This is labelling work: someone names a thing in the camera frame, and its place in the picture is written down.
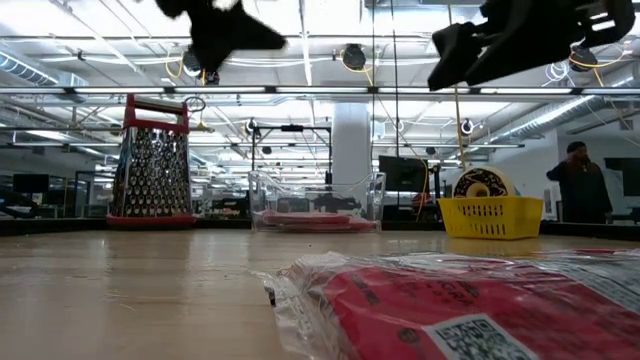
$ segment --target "yellow basket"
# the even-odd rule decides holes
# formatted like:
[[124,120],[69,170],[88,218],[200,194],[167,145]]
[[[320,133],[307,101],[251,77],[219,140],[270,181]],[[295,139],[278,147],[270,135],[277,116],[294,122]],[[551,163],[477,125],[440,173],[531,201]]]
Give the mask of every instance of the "yellow basket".
[[537,237],[543,201],[503,196],[439,199],[447,234],[460,238],[515,240]]

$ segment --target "table surface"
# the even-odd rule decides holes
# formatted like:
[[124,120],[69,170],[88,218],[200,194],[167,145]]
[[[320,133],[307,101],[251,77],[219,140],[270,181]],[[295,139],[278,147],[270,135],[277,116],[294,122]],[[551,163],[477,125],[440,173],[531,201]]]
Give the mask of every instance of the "table surface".
[[250,270],[304,254],[421,251],[520,255],[634,243],[541,237],[448,239],[249,231],[79,232],[0,239],[2,359],[282,359],[275,319]]

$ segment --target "plastic bag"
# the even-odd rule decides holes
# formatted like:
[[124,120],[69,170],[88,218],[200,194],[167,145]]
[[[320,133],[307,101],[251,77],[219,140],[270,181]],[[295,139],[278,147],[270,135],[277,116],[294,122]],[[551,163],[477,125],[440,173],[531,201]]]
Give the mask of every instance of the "plastic bag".
[[305,256],[273,290],[286,350],[314,359],[640,357],[638,252],[528,259]]

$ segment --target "white column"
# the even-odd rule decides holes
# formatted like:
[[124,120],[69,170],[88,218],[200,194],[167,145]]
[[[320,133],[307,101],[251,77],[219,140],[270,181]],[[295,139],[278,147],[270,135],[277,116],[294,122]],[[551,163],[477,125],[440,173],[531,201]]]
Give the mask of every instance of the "white column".
[[371,121],[366,103],[336,103],[332,124],[333,183],[355,184],[371,173]]

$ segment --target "person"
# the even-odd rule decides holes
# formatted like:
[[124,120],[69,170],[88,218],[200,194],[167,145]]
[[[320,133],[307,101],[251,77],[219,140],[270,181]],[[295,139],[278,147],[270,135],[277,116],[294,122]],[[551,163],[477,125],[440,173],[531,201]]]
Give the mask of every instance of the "person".
[[598,165],[591,162],[580,141],[567,147],[567,159],[547,178],[560,183],[564,222],[605,224],[611,221],[611,201]]

